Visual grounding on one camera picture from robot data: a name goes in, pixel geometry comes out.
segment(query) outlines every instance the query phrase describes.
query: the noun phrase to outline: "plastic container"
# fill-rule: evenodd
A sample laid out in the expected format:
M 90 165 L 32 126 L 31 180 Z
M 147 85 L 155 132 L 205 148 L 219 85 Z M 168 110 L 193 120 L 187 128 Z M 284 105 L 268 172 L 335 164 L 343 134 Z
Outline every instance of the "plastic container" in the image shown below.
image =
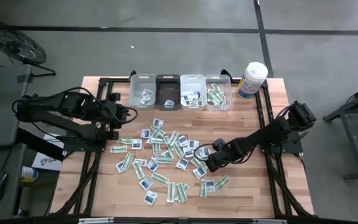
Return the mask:
M 264 64 L 251 62 L 237 87 L 237 94 L 241 98 L 254 97 L 255 93 L 258 92 L 260 86 L 266 80 L 267 74 L 268 70 Z
M 206 104 L 206 88 L 204 75 L 182 75 L 180 77 L 180 95 L 186 92 L 199 92 L 200 93 L 200 105 L 186 105 L 181 101 L 181 107 L 185 111 L 201 111 Z
M 162 111 L 179 110 L 180 108 L 180 76 L 157 75 L 155 79 L 157 94 L 155 106 Z M 173 101 L 173 105 L 165 105 L 167 100 Z
M 151 100 L 143 105 L 140 101 L 143 99 L 142 93 L 145 89 L 153 91 Z M 155 103 L 155 75 L 138 74 L 131 77 L 129 105 L 140 110 L 152 110 Z
M 207 75 L 205 85 L 207 89 L 212 89 L 211 84 L 215 83 L 226 97 L 225 106 L 215 106 L 212 102 L 206 102 L 206 109 L 209 111 L 226 111 L 232 105 L 231 81 L 228 75 Z

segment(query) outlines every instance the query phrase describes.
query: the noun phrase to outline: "dollar bill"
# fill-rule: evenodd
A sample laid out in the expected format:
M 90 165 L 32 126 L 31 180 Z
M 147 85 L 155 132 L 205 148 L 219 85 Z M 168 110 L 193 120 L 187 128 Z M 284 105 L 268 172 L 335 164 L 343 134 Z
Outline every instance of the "dollar bill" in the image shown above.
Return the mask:
M 200 197 L 206 197 L 206 196 L 207 196 L 206 180 L 201 179 Z
M 173 159 L 173 153 L 170 152 L 170 151 L 162 152 L 159 156 L 161 156 L 161 157 L 168 157 L 168 158 L 172 158 L 172 159 Z
M 196 158 L 193 158 L 191 161 L 190 161 L 196 168 L 199 168 L 199 167 L 202 167 L 204 170 L 207 170 L 207 166 L 205 164 L 204 161 L 199 161 L 198 159 Z
M 133 162 L 132 166 L 135 169 L 137 178 L 138 179 L 143 178 L 144 177 L 144 172 L 143 172 L 142 166 L 138 162 Z
M 225 175 L 220 181 L 215 184 L 215 191 L 221 190 L 230 182 L 230 178 Z
M 122 164 L 122 168 L 124 170 L 128 170 L 129 166 L 131 165 L 132 159 L 134 158 L 134 155 L 132 153 L 127 153 L 124 163 Z
M 161 145 L 157 143 L 153 143 L 152 146 L 153 146 L 153 154 L 159 155 L 161 153 Z
M 119 143 L 123 143 L 123 144 L 132 144 L 132 140 L 131 138 L 119 138 L 117 140 L 117 142 Z
M 150 143 L 151 144 L 155 144 L 155 143 L 157 143 L 157 144 L 165 144 L 164 139 L 162 139 L 162 138 L 151 138 Z
M 164 140 L 164 143 L 166 145 L 169 145 L 169 136 L 164 136 L 164 137 L 162 137 L 162 139 Z
M 187 195 L 186 195 L 185 187 L 184 187 L 183 183 L 176 184 L 176 187 L 177 187 L 178 196 L 179 196 L 178 201 L 180 203 L 186 202 L 187 201 Z
M 152 180 L 155 180 L 156 182 L 164 185 L 164 186 L 167 186 L 168 182 L 169 182 L 169 179 L 164 177 L 163 175 L 160 175 L 158 173 L 153 173 L 152 174 Z
M 127 146 L 111 146 L 110 152 L 111 153 L 125 153 L 125 152 L 127 152 Z
M 169 182 L 167 187 L 167 202 L 175 202 L 175 183 Z
M 186 194 L 187 194 L 187 191 L 189 191 L 189 189 L 190 189 L 189 185 L 187 185 L 187 184 L 185 184 L 185 183 L 181 183 L 181 184 L 183 184 L 183 188 L 185 189 L 185 192 L 186 192 Z M 178 202 L 178 203 L 183 203 L 183 202 L 179 199 L 178 188 L 177 188 L 177 191 L 176 191 L 175 201 Z
M 175 142 L 173 144 L 173 147 L 175 148 L 175 152 L 177 152 L 179 158 L 185 156 L 185 153 L 183 152 L 183 149 L 179 146 L 178 142 Z
M 155 158 L 155 161 L 158 162 L 159 164 L 171 164 L 172 163 L 172 158 L 163 157 L 163 156 L 157 156 Z
M 179 137 L 179 133 L 177 133 L 176 131 L 172 132 L 167 145 L 173 146 L 173 143 L 175 143 L 178 140 L 178 137 Z

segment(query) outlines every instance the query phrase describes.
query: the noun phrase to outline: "container lid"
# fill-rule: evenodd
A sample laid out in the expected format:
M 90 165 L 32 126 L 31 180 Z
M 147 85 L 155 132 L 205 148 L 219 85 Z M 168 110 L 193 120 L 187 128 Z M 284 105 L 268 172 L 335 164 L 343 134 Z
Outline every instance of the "container lid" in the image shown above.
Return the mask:
M 251 82 L 260 83 L 265 81 L 268 74 L 267 67 L 260 62 L 251 62 L 246 69 L 246 77 Z

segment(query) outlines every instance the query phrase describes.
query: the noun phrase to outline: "white container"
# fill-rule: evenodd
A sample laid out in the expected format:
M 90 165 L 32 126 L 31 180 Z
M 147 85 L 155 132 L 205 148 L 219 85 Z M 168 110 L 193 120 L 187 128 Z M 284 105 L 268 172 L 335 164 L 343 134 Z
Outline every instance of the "white container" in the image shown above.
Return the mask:
M 181 106 L 185 111 L 202 111 L 206 104 L 206 88 L 205 88 L 205 77 L 204 75 L 182 75 L 180 77 L 180 95 L 183 93 L 195 91 L 200 93 L 201 105 L 188 106 L 183 104 Z
M 228 75 L 207 75 L 205 85 L 207 89 L 212 89 L 211 84 L 215 83 L 226 97 L 225 106 L 215 106 L 212 102 L 206 102 L 206 109 L 209 111 L 226 111 L 232 105 L 231 81 Z
M 260 86 L 266 80 L 267 74 L 268 70 L 264 64 L 251 62 L 239 83 L 237 94 L 241 98 L 254 97 L 255 93 L 258 92 Z
M 153 91 L 150 96 L 151 100 L 146 101 L 143 105 L 140 101 L 143 99 L 143 90 L 148 89 Z M 131 77 L 131 86 L 129 92 L 129 105 L 140 110 L 152 110 L 155 103 L 155 75 L 138 74 Z

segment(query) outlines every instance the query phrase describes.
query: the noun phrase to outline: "desk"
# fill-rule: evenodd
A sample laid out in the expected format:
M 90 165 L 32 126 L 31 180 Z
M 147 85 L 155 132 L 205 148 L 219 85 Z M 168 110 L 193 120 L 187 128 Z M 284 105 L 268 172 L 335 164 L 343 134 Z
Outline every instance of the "desk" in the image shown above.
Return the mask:
M 82 87 L 96 95 L 99 79 L 100 77 L 84 77 Z M 268 85 L 273 112 L 277 114 L 288 105 L 284 81 L 278 78 L 269 79 Z M 128 104 L 128 83 L 114 84 L 113 92 L 121 93 L 120 103 Z M 199 140 L 200 144 L 213 142 L 217 138 L 229 141 L 247 136 L 260 128 L 255 99 L 239 98 L 235 85 L 232 86 L 232 93 L 234 99 L 229 111 L 139 111 L 138 118 L 132 123 L 125 124 L 119 130 L 119 134 L 123 138 L 140 138 L 141 129 L 149 128 L 153 118 L 158 118 L 164 120 L 163 130 L 168 134 L 177 131 L 188 139 Z M 218 181 L 225 174 L 231 178 L 225 188 L 210 193 L 208 198 L 199 198 L 200 181 L 192 173 L 193 165 L 189 164 L 186 171 L 177 169 L 175 165 L 178 156 L 175 155 L 173 164 L 161 164 L 157 173 L 169 178 L 171 182 L 188 184 L 188 200 L 183 204 L 167 203 L 167 188 L 154 183 L 150 189 L 158 193 L 158 197 L 154 206 L 150 207 L 143 202 L 145 191 L 140 187 L 140 180 L 137 179 L 134 169 L 131 167 L 127 172 L 117 173 L 115 165 L 123 160 L 126 154 L 111 154 L 109 148 L 113 144 L 117 143 L 109 142 L 106 152 L 101 156 L 91 212 L 93 217 L 274 217 L 265 158 L 259 149 L 255 150 L 245 164 L 229 164 L 216 172 L 208 172 L 204 179 Z M 128 151 L 134 153 L 137 159 L 149 160 L 152 146 L 145 144 L 145 141 L 143 145 L 144 149 L 141 151 Z M 63 161 L 51 212 L 61 208 L 76 189 L 83 157 L 84 153 L 75 152 Z M 299 158 L 284 154 L 283 164 L 288 187 L 302 206 L 313 213 L 305 172 Z M 151 171 L 147 168 L 144 172 L 147 177 L 151 176 Z M 284 211 L 281 191 L 277 192 L 280 208 Z M 88 189 L 85 189 L 82 209 L 87 196 Z

